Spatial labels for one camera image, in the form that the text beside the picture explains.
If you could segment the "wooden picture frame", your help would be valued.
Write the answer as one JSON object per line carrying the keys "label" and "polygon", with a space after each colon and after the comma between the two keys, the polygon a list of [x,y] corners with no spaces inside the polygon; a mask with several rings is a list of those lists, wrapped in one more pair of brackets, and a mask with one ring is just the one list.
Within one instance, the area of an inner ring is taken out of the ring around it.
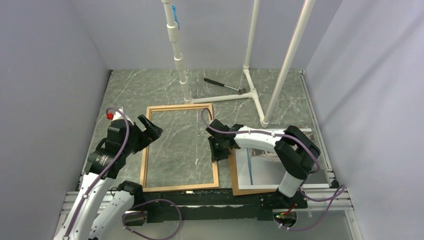
{"label": "wooden picture frame", "polygon": [[201,111],[212,103],[149,106],[146,117],[156,112],[161,137],[142,151],[140,183],[145,192],[218,188],[218,163],[211,148]]}

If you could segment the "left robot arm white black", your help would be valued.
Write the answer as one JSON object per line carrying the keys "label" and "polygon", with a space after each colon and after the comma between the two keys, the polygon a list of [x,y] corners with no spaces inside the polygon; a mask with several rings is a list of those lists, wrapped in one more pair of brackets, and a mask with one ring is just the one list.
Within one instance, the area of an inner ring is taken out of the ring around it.
{"label": "left robot arm white black", "polygon": [[119,171],[126,164],[127,157],[156,141],[163,129],[143,114],[138,119],[144,125],[144,130],[120,112],[108,113],[107,117],[111,120],[107,135],[87,158],[79,193],[54,237],[56,240],[103,240],[114,221],[127,210],[137,210],[144,203],[142,185],[125,180],[118,185],[105,209],[99,210]]}

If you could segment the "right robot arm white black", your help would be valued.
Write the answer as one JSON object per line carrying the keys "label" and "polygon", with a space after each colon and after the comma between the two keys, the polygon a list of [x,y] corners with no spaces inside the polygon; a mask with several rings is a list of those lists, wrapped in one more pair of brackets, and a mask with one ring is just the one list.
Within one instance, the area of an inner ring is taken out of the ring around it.
{"label": "right robot arm white black", "polygon": [[228,157],[232,149],[258,149],[276,154],[285,174],[275,194],[276,203],[287,208],[311,174],[320,171],[320,149],[296,126],[285,130],[263,130],[235,124],[232,127],[215,119],[206,125],[212,161]]}

